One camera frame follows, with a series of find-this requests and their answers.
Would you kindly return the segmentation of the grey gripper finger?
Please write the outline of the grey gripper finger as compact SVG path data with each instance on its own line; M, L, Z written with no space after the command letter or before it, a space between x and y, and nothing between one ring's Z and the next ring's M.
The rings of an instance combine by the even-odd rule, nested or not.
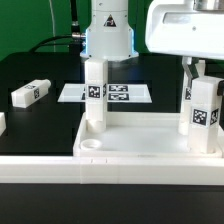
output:
M218 83L217 96L224 96L224 80L221 80Z

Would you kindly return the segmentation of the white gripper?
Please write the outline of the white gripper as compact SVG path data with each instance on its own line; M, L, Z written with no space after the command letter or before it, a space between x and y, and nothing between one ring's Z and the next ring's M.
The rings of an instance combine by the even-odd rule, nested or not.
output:
M150 52L184 56L182 66L192 81L194 57L224 60L224 0L153 0L145 43Z

